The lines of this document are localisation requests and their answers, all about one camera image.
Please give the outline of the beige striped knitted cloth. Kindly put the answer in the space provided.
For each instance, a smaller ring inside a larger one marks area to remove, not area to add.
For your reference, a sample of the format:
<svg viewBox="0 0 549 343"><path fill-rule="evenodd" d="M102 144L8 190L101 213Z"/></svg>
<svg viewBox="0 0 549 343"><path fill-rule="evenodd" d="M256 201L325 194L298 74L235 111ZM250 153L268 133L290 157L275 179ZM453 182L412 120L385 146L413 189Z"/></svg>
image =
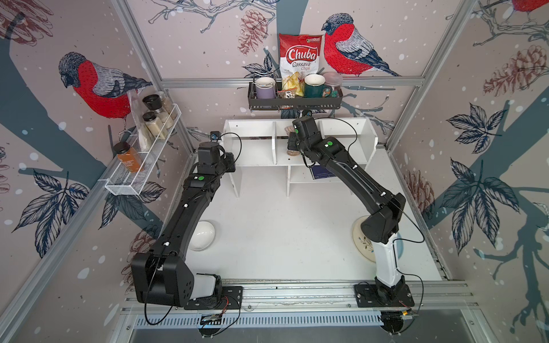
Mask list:
<svg viewBox="0 0 549 343"><path fill-rule="evenodd" d="M298 138L295 129L292 126L285 127L287 133L287 154L291 157L300 155L298 147Z"/></svg>

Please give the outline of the white wooden bookshelf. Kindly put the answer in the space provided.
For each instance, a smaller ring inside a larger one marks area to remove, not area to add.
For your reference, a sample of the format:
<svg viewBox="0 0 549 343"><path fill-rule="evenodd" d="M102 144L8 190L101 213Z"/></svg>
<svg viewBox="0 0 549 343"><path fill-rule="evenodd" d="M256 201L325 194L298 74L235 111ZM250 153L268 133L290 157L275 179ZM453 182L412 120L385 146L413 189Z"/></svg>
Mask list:
<svg viewBox="0 0 549 343"><path fill-rule="evenodd" d="M347 147L358 166L365 169L379 142L368 119L316 119L320 134L334 137ZM247 167L276 167L286 171L286 193L293 184L333 183L319 166L303 158L297 147L291 119L233 119L224 123L222 145L235 155L236 170L230 174L235 195L240 196L242 170Z"/></svg>

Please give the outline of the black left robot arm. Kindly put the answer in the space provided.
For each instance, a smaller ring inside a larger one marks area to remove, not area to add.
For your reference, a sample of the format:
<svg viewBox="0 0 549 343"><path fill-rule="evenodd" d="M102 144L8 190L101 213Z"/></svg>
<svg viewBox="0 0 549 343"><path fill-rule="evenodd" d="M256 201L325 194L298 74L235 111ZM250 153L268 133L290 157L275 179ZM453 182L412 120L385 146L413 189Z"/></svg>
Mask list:
<svg viewBox="0 0 549 343"><path fill-rule="evenodd" d="M135 294L142 304L184 307L190 300L219 297L220 277L192 272L186 255L222 176L235 171L234 154L227 153L216 141L203 142L192 170L184 180L180 202L164 231L148 252L135 254L131 262Z"/></svg>

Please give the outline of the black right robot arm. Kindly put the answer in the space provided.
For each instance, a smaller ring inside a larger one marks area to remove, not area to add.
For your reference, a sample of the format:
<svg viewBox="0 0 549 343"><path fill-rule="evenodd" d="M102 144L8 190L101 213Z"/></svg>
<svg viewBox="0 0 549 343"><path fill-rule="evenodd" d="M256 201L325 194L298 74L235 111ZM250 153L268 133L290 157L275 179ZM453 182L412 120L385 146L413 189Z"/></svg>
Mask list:
<svg viewBox="0 0 549 343"><path fill-rule="evenodd" d="M371 241L375 254L378 297L384 303L395 301L405 279L397 270L395 241L402 217L405 197L393 194L376 182L351 157L344 144L334 137L322 137L313 117L293 121L299 151L310 161L326 168L357 196L369 216L360 224Z"/></svg>

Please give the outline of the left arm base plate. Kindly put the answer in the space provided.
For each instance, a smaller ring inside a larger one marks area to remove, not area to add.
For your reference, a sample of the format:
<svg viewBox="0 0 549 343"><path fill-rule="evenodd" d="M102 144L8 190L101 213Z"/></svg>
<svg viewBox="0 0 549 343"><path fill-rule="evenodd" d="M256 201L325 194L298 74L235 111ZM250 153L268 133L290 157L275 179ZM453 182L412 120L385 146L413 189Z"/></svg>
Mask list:
<svg viewBox="0 0 549 343"><path fill-rule="evenodd" d="M240 310L242 306L242 286L223 286L212 296L190 300L185 310Z"/></svg>

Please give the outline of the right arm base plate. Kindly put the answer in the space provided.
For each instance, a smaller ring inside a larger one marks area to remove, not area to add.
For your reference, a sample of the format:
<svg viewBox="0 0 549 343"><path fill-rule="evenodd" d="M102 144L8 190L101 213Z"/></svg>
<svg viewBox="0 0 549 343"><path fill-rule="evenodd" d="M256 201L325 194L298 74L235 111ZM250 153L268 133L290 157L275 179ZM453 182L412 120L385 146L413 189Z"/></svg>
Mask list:
<svg viewBox="0 0 549 343"><path fill-rule="evenodd" d="M353 289L357 306L360 308L412 308L415 306L410 288L406 284L389 290L387 287L361 282L355 284Z"/></svg>

